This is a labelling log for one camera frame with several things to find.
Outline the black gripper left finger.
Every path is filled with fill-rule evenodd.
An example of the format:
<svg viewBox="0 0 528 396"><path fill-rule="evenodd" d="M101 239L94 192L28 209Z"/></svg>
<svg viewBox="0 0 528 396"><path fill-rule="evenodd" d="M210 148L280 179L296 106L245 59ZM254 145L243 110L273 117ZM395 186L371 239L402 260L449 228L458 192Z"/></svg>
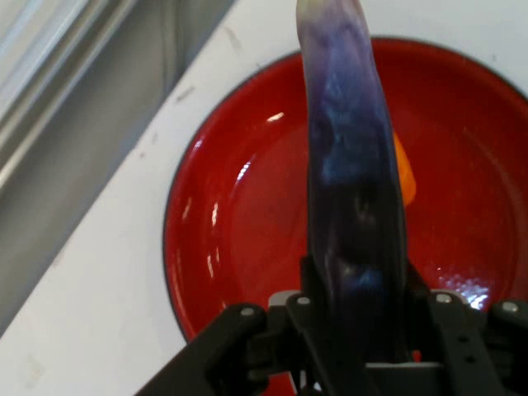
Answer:
<svg viewBox="0 0 528 396"><path fill-rule="evenodd" d="M324 309L312 257L300 263L301 291L284 304L226 308L146 385L141 395L258 395L290 373L300 395L367 395L370 377Z"/></svg>

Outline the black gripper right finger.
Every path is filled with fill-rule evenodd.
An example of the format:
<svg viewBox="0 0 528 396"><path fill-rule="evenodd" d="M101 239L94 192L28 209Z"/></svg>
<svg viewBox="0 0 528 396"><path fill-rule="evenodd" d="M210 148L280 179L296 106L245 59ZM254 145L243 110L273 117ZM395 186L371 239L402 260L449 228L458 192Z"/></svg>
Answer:
<svg viewBox="0 0 528 396"><path fill-rule="evenodd" d="M433 290L407 264L408 346L438 366L444 395L527 393L527 303L504 299L474 309L453 290Z"/></svg>

